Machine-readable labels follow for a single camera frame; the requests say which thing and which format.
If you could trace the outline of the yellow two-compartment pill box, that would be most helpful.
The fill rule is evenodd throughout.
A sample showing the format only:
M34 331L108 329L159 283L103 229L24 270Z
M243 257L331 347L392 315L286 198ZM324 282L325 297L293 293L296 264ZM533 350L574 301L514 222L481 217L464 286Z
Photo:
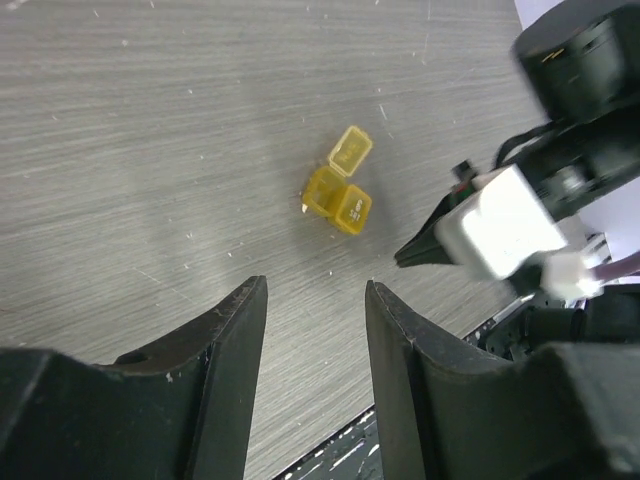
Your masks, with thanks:
M325 218L347 235L359 235L372 207L371 197L351 182L373 148L370 136L356 125L346 128L309 178L301 194L301 210Z

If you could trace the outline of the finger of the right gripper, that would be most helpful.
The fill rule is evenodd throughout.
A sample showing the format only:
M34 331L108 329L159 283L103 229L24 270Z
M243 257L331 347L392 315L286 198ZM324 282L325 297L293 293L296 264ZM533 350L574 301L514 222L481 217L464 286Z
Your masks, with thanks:
M395 253L394 260L399 268L456 264L435 236L437 222L450 211L451 200L444 197L416 235Z

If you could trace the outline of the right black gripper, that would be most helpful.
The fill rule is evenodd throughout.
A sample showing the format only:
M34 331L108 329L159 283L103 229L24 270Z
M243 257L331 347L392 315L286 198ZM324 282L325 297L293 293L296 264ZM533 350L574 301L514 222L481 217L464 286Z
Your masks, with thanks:
M498 164L516 166L560 221L639 177L639 116L607 114L548 132Z

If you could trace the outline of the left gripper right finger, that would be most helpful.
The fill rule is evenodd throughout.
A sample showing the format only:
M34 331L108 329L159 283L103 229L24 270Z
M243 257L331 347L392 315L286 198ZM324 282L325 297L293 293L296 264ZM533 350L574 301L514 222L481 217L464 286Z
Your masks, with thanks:
M383 475L388 479L635 479L639 291L525 317L531 354L507 360L365 289Z

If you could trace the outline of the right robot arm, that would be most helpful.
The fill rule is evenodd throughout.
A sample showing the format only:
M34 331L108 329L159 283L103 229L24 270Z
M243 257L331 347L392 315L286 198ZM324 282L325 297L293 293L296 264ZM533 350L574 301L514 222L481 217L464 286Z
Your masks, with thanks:
M639 175L639 4L563 1L512 52L547 121L506 140L551 218L563 220Z

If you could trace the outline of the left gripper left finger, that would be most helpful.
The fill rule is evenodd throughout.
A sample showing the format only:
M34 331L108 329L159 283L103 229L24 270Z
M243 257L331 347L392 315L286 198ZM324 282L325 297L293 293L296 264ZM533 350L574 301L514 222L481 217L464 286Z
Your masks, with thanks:
M218 305L120 356L1 352L5 479L240 479L268 302L246 279Z

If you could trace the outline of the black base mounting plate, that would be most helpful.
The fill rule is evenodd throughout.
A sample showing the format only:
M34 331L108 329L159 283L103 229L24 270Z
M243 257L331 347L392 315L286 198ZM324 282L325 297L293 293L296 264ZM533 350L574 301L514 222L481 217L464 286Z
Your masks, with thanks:
M374 405L275 476L277 480L383 478Z

